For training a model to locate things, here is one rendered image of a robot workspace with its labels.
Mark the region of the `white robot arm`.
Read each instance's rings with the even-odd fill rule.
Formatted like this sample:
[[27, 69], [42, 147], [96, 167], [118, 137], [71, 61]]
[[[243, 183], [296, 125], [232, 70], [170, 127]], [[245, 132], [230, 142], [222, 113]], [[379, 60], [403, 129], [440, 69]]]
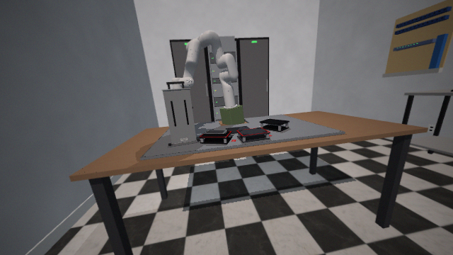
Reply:
[[224, 108], [235, 108], [238, 105], [235, 102], [234, 88], [231, 81], [237, 80], [239, 76], [236, 62], [233, 55], [229, 53], [224, 54], [220, 38], [218, 34], [212, 30], [204, 32], [198, 38], [192, 39], [187, 43], [186, 50], [188, 54], [183, 78], [172, 78], [172, 82], [184, 81], [185, 88], [194, 86], [195, 82], [193, 76], [198, 66], [200, 51], [208, 45], [212, 46], [212, 53], [217, 67], [219, 69], [228, 68], [219, 73], [219, 80], [221, 81], [224, 95]]

